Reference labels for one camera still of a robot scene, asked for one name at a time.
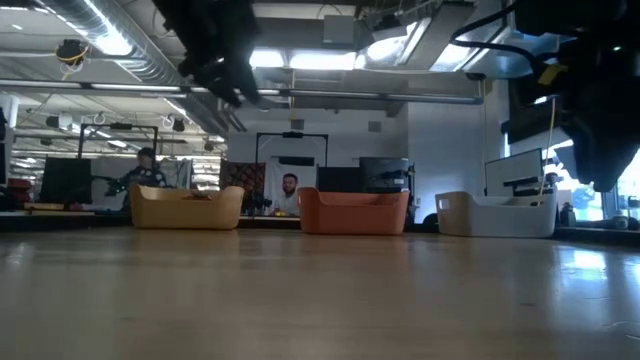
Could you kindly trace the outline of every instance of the tan basket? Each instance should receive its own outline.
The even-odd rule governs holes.
[[[244,189],[212,192],[211,200],[185,200],[190,190],[132,185],[133,224],[137,228],[231,230],[238,226]]]
[[[436,195],[440,232],[454,236],[549,237],[555,229],[555,195],[528,197]]]

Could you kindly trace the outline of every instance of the yellow tag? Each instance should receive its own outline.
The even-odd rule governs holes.
[[[561,72],[569,70],[568,67],[559,64],[551,64],[547,66],[542,75],[538,78],[538,84],[549,86]]]

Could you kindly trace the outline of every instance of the ceiling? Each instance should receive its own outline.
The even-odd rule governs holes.
[[[4,5],[9,0],[0,0]],[[155,11],[151,0],[104,0],[117,1],[127,16],[142,31],[143,36],[150,40],[149,50],[157,49],[170,63],[177,66],[183,59],[184,47],[172,33],[166,33],[162,24],[164,19]],[[292,49],[325,49],[322,44],[324,32],[323,17],[335,15],[339,12],[357,18],[366,17],[381,9],[403,9],[413,7],[421,1],[374,1],[374,0],[341,0],[332,1],[332,5],[319,4],[319,1],[308,0],[257,0],[254,9],[259,17],[259,24],[263,31],[257,40],[257,47],[279,49],[285,54]],[[85,61],[80,71],[69,73],[68,69],[52,56],[55,48],[65,39],[85,39],[67,23],[54,14],[41,11],[22,11],[0,8],[0,78],[4,79],[33,79],[56,80],[118,84],[140,84],[140,81],[130,72],[125,71],[113,58],[92,48],[90,60]],[[296,88],[330,91],[357,91],[374,93],[399,94],[443,94],[459,96],[476,96],[477,85],[466,79],[463,74],[449,73],[401,73],[389,71],[328,71],[328,70],[291,70],[274,68],[256,68],[255,77],[261,88]],[[20,109],[18,127],[19,135],[14,150],[40,150],[75,152],[78,141],[70,140],[78,136],[71,128],[54,129],[47,127],[47,117],[59,114],[70,114],[74,123],[93,123],[99,114],[106,117],[107,124],[111,122],[126,122],[136,125],[158,126],[160,139],[165,141],[159,152],[167,155],[195,154],[202,156],[223,157],[226,145],[216,142],[215,149],[204,150],[205,141],[216,139],[207,138],[207,134],[199,126],[202,121],[216,122],[215,133],[225,138],[229,132],[256,131],[260,129],[261,119],[272,119],[270,116],[253,110],[236,112],[241,126],[219,117],[216,109],[221,104],[211,95],[197,95],[198,101],[212,110],[214,119],[194,118],[194,122],[185,121],[184,132],[174,132],[167,120],[172,117],[184,117],[175,102],[171,104],[161,97],[141,96],[141,94],[111,94],[101,92],[66,92],[63,90],[36,92],[15,89],[7,93],[18,96]],[[326,110],[366,110],[378,111],[387,117],[394,117],[400,110],[402,103],[374,100],[347,100],[334,98],[298,97],[281,99],[287,106],[304,109],[308,119],[322,121],[324,115],[309,116],[309,111],[324,114]],[[283,124],[287,121],[287,111],[278,111],[276,117],[282,115]],[[113,138],[127,139],[132,146],[127,149],[114,149],[107,143],[107,139],[89,141],[85,145],[87,152],[124,152],[135,153],[136,147],[148,145],[148,133],[133,132],[121,134],[105,130]],[[329,132],[340,132],[340,127],[332,125]],[[53,138],[53,145],[41,145],[41,138]]]

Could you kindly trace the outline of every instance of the white wall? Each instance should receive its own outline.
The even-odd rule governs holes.
[[[257,113],[238,111],[248,128],[247,133],[229,135],[227,159],[231,162],[254,162],[256,132],[282,133],[291,131],[289,110]],[[296,110],[294,116],[305,120],[304,133],[329,135],[329,166],[358,166],[360,157],[407,157],[406,135],[398,132],[396,119],[388,118],[384,111]],[[382,133],[369,133],[369,121],[380,121]],[[258,161],[274,156],[314,157],[324,165],[325,142],[322,138],[284,139],[263,136],[260,140]]]
[[[416,222],[436,212],[436,194],[484,193],[484,163],[504,154],[500,122],[508,117],[508,98],[502,95],[506,84],[497,83],[484,105],[409,104],[409,158],[420,199]]]

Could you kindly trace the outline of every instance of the desk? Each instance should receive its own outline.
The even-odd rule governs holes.
[[[249,229],[2,236],[2,359],[640,353],[640,253],[620,247]]]

